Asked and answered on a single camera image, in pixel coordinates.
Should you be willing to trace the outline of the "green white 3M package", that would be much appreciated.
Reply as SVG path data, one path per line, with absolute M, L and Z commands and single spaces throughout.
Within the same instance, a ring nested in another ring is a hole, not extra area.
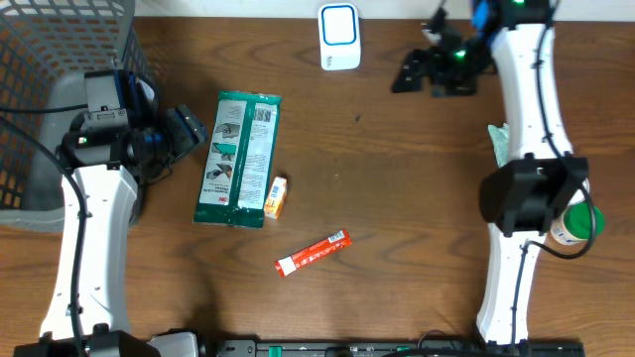
M 282 98 L 222 91 L 193 222 L 260 229 Z

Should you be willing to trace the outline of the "mint green wipes pack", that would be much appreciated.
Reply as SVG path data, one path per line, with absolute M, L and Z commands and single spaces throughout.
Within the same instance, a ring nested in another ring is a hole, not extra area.
M 508 124 L 504 123 L 502 126 L 489 125 L 487 131 L 492 142 L 496 163 L 499 168 L 502 168 L 508 163 Z

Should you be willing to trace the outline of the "orange Kleenex tissue pack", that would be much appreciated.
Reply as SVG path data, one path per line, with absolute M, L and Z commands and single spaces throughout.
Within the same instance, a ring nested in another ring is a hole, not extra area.
M 264 205 L 264 215 L 277 219 L 284 207 L 288 191 L 288 181 L 282 177 L 275 177 Z

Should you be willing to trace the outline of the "red snack bar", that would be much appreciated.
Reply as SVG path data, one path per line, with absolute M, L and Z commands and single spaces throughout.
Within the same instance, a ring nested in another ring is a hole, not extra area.
M 352 244 L 346 229 L 340 229 L 336 233 L 304 248 L 275 263 L 275 268 L 281 277 L 287 277 L 294 271 L 310 265 L 330 254 L 338 252 Z

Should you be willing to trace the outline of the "green lid jar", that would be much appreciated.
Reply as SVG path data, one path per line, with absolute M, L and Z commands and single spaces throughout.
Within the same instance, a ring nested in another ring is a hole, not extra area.
M 568 206 L 553 221 L 550 234 L 560 244 L 570 246 L 584 243 L 590 238 L 592 219 L 586 202 Z

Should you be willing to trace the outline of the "white blue label jar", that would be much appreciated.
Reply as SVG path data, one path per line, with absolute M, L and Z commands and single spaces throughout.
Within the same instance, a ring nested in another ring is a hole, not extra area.
M 585 193 L 590 193 L 589 180 L 587 178 L 582 182 L 582 188 L 579 188 L 575 192 L 575 194 L 571 197 L 569 205 L 576 205 L 576 204 L 580 204 L 580 203 L 584 202 L 585 201 L 585 196 L 584 196 Z

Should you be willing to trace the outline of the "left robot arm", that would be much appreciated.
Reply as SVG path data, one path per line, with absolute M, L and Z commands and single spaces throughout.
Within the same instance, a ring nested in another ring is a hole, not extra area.
M 184 105 L 158 111 L 150 81 L 125 69 L 84 76 L 87 102 L 54 152 L 62 175 L 63 240 L 54 295 L 37 342 L 17 356 L 204 356 L 204 337 L 170 329 L 132 335 L 125 297 L 127 237 L 140 187 L 207 141 Z

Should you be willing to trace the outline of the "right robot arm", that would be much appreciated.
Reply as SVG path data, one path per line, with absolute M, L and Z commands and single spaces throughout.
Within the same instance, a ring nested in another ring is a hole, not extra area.
M 556 1 L 474 1 L 474 34 L 464 38 L 439 6 L 422 28 L 430 46 L 406 55 L 390 87 L 394 93 L 417 92 L 428 83 L 435 97 L 469 96 L 488 68 L 500 78 L 507 160 L 478 192 L 490 253 L 476 327 L 488 346 L 518 348 L 527 341 L 539 254 L 578 259 L 597 237 L 598 218 L 585 186 L 589 164 L 574 153 L 560 110 L 553 59 L 558 7 Z M 548 247 L 546 238 L 576 199 L 586 205 L 589 235 L 578 252 L 562 253 Z

